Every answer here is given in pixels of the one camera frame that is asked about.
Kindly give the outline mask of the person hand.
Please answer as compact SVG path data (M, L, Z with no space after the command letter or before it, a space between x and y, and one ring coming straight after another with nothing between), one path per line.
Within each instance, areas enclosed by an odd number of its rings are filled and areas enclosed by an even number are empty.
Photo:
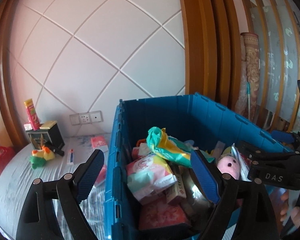
M283 206L280 211L280 221L283 222L287 218L288 212L288 199L289 199L289 191L286 191L281 195L281 200L283 201ZM300 227L300 207L294 207L290 213L290 218L296 228Z

